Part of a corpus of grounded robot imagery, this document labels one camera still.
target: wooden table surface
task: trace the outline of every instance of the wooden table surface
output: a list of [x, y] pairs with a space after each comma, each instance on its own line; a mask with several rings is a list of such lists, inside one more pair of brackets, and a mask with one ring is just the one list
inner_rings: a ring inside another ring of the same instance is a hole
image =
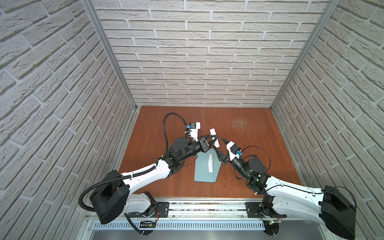
[[[138, 115], [127, 150], [119, 172], [129, 172], [154, 163], [155, 158], [165, 152], [165, 140], [162, 130], [164, 116], [169, 112], [180, 114], [187, 124], [201, 122], [199, 136], [209, 135], [209, 129], [215, 128], [220, 140], [220, 150], [227, 154], [221, 138], [235, 142], [244, 149], [257, 145], [265, 149], [271, 157], [268, 174], [281, 180], [300, 184], [299, 176], [293, 166], [283, 138], [268, 108], [200, 108], [200, 107], [152, 107], [143, 106]], [[169, 145], [178, 137], [184, 136], [185, 126], [175, 115], [167, 118], [166, 130]], [[244, 155], [256, 154], [268, 168], [267, 155], [258, 148], [248, 148]], [[191, 163], [194, 157], [186, 160]], [[233, 175], [233, 167], [228, 163], [221, 166], [217, 180], [195, 182], [195, 163], [184, 166], [176, 174], [153, 182], [136, 193], [148, 191], [154, 197], [228, 197], [255, 198], [254, 192], [246, 186], [245, 180]]]

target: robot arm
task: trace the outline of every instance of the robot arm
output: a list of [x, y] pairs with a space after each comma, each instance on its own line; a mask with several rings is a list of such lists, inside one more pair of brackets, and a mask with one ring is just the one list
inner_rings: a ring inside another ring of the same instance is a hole
[[263, 218], [301, 217], [325, 225], [331, 232], [346, 238], [355, 238], [356, 206], [335, 187], [311, 188], [285, 182], [265, 173], [265, 166], [257, 156], [248, 162], [242, 159], [241, 148], [222, 139], [228, 154], [215, 151], [223, 165], [228, 162], [247, 180], [247, 186], [264, 198], [256, 209]]

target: white brick wall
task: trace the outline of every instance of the white brick wall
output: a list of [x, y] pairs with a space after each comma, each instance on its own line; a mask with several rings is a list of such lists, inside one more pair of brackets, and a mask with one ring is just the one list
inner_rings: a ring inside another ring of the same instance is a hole
[[136, 104], [269, 107], [327, 1], [93, 3]]
[[273, 111], [302, 180], [354, 194], [358, 239], [384, 237], [382, 7], [341, 0]]
[[74, 239], [132, 109], [81, 1], [0, 9], [0, 239]]

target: metal vent grille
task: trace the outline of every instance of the metal vent grille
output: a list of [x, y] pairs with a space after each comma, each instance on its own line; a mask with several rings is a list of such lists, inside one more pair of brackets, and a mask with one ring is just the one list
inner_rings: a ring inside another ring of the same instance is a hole
[[[141, 220], [132, 220], [138, 228]], [[126, 220], [114, 220], [108, 224], [96, 221], [93, 230], [131, 230]], [[156, 230], [265, 230], [262, 220], [159, 220]]]

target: teal towel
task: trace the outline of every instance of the teal towel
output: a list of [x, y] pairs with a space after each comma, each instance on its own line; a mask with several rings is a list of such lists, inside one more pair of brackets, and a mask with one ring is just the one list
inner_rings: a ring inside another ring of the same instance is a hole
[[[208, 168], [209, 154], [212, 154], [212, 172], [209, 172]], [[216, 182], [220, 166], [221, 162], [218, 160], [214, 149], [210, 149], [208, 152], [200, 152], [195, 163], [195, 181]]]

